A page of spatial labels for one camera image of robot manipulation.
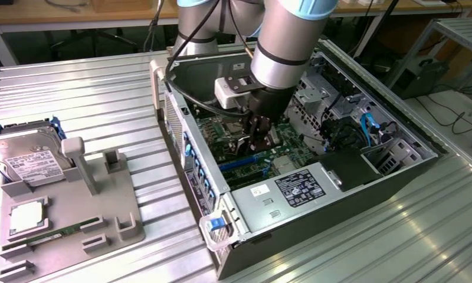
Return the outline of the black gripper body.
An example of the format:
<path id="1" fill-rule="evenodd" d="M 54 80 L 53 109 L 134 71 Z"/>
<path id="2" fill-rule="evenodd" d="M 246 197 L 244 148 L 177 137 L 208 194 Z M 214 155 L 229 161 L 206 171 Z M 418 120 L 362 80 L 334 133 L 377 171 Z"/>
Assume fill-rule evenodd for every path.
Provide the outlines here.
<path id="1" fill-rule="evenodd" d="M 262 116 L 273 123 L 285 112 L 294 92 L 294 87 L 274 89 L 264 87 L 250 91 L 248 96 L 249 118 L 244 119 L 248 124 L 256 117 Z"/>

